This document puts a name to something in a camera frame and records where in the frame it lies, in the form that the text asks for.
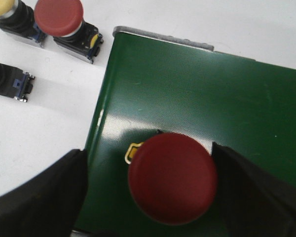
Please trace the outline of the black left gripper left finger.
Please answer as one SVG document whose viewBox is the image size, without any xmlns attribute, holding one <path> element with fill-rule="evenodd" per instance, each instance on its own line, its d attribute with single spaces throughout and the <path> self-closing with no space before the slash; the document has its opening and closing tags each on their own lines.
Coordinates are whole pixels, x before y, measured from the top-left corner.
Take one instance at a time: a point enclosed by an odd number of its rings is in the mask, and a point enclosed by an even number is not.
<svg viewBox="0 0 296 237">
<path fill-rule="evenodd" d="M 69 237 L 87 187 L 87 152 L 71 150 L 0 197 L 0 237 Z"/>
</svg>

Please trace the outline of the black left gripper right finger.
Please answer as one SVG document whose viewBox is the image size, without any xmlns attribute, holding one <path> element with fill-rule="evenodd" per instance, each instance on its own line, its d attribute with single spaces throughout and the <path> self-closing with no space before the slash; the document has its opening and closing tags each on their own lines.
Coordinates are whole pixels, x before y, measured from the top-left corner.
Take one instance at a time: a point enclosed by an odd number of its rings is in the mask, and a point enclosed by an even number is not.
<svg viewBox="0 0 296 237">
<path fill-rule="evenodd" d="M 221 214 L 231 237 L 296 237 L 296 188 L 213 143 Z"/>
</svg>

